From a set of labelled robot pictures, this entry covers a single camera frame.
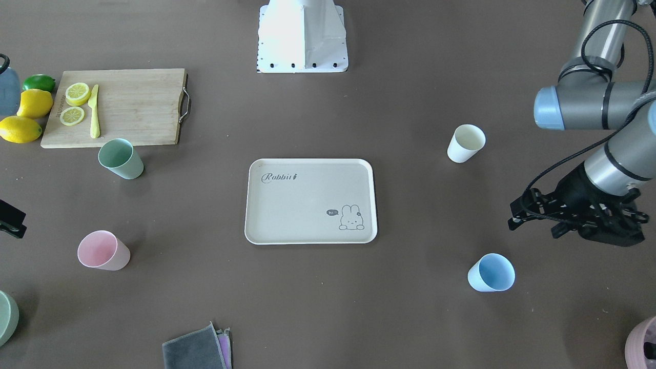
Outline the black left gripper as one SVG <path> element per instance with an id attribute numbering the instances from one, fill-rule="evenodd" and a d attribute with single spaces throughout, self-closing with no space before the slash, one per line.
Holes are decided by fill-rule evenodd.
<path id="1" fill-rule="evenodd" d="M 555 191 L 543 194 L 532 188 L 515 199 L 508 226 L 513 231 L 530 220 L 550 219 L 557 222 L 551 228 L 554 239 L 577 231 L 586 240 L 633 246 L 644 241 L 641 226 L 649 221 L 649 215 L 634 202 L 640 194 L 635 188 L 623 196 L 600 191 L 579 165 L 560 180 Z"/>

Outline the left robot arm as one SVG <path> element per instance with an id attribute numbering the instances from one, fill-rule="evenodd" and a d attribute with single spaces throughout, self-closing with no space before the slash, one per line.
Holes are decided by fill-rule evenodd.
<path id="1" fill-rule="evenodd" d="M 554 238 L 576 231 L 586 240 L 618 246 L 644 241 L 649 221 L 635 200 L 655 175 L 654 50 L 649 35 L 630 21 L 638 7 L 654 1 L 586 1 L 584 24 L 571 60 L 558 83 L 537 93 L 534 119 L 539 128 L 609 129 L 592 144 L 593 154 L 565 175 L 553 192 L 529 184 L 510 204 L 508 227 L 535 219 L 556 222 Z M 628 28 L 646 40 L 645 81 L 615 81 L 624 56 Z"/>

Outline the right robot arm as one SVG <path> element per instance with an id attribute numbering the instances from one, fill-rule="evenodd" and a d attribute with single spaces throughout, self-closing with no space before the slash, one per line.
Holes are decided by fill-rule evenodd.
<path id="1" fill-rule="evenodd" d="M 18 74 L 10 68 L 10 58 L 1 54 L 1 115 L 2 119 L 9 115 L 15 115 L 19 108 L 19 96 L 21 95 L 21 83 Z M 22 239 L 26 233 L 24 220 L 26 213 L 7 203 L 1 201 L 1 231 Z"/>

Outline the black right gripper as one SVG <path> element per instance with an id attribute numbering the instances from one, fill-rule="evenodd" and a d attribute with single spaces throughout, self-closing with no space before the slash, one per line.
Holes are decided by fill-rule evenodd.
<path id="1" fill-rule="evenodd" d="M 14 238 L 22 239 L 26 232 L 27 227 L 23 224 L 26 213 L 18 208 L 10 205 L 9 203 L 0 200 L 1 203 L 1 231 L 14 236 Z"/>

